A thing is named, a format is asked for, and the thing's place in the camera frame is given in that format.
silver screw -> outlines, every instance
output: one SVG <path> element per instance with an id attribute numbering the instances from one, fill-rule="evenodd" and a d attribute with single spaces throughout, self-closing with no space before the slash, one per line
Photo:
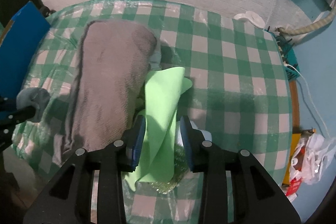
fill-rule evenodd
<path id="1" fill-rule="evenodd" d="M 250 152 L 247 151 L 247 150 L 245 150 L 245 149 L 241 150 L 240 153 L 241 153 L 241 155 L 244 156 L 244 157 L 248 157 L 248 156 L 250 155 Z"/>
<path id="2" fill-rule="evenodd" d="M 203 142 L 202 142 L 202 145 L 203 145 L 204 147 L 210 147 L 210 146 L 212 145 L 212 142 L 210 142 L 210 141 L 203 141 Z"/>
<path id="3" fill-rule="evenodd" d="M 119 147 L 119 146 L 122 146 L 124 142 L 122 140 L 116 140 L 113 144 L 114 146 Z"/>
<path id="4" fill-rule="evenodd" d="M 83 155 L 85 153 L 85 150 L 83 149 L 83 148 L 78 148 L 77 150 L 76 150 L 76 155 L 77 156 L 81 156 L 81 155 Z"/>

beige hose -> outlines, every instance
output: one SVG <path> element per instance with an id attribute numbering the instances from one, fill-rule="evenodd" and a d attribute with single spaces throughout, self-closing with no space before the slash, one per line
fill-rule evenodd
<path id="1" fill-rule="evenodd" d="M 280 32 L 281 35 L 286 35 L 286 36 L 290 36 L 290 37 L 293 37 L 295 35 L 309 33 L 309 32 L 318 30 L 318 29 L 328 25 L 330 22 L 332 22 L 334 20 L 335 15 L 336 15 L 336 2 L 333 5 L 333 8 L 330 11 L 329 15 L 327 15 L 325 18 L 320 19 L 317 22 L 314 22 L 314 23 L 312 23 L 308 26 L 298 28 L 298 29 L 295 29 L 295 30 L 285 29 L 283 27 L 279 27 L 279 28 L 276 28 L 276 31 Z"/>

gray round object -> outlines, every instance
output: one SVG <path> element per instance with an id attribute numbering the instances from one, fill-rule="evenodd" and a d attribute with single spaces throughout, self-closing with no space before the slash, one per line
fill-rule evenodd
<path id="1" fill-rule="evenodd" d="M 84 148 L 78 148 L 77 150 L 76 150 L 76 155 L 77 156 L 81 156 L 81 155 L 83 155 L 85 153 L 85 149 Z"/>
<path id="2" fill-rule="evenodd" d="M 244 157 L 248 157 L 250 155 L 250 152 L 243 149 L 242 151 L 240 151 L 241 155 L 244 156 Z"/>
<path id="3" fill-rule="evenodd" d="M 116 140 L 113 144 L 114 146 L 119 147 L 119 146 L 122 146 L 124 142 L 122 140 Z"/>
<path id="4" fill-rule="evenodd" d="M 204 147 L 210 147 L 210 146 L 212 145 L 212 142 L 210 142 L 210 141 L 203 141 L 203 142 L 202 142 L 202 145 L 203 145 Z"/>

folded green cloth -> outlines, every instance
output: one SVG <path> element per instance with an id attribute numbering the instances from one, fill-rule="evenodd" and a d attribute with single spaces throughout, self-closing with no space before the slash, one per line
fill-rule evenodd
<path id="1" fill-rule="evenodd" d="M 174 67 L 150 71 L 145 81 L 146 109 L 139 114 L 146 118 L 146 133 L 138 167 L 125 176 L 130 188 L 135 183 L 168 182 L 174 175 L 174 145 L 177 103 L 191 88 L 184 78 L 185 68 Z"/>

gray towel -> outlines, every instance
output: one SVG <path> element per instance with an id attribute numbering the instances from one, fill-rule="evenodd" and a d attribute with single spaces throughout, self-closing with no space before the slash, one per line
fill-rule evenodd
<path id="1" fill-rule="evenodd" d="M 54 141 L 56 164 L 80 147 L 102 149 L 131 127 L 156 44 L 154 35 L 133 21 L 99 20 L 87 25 L 77 50 L 66 135 Z"/>

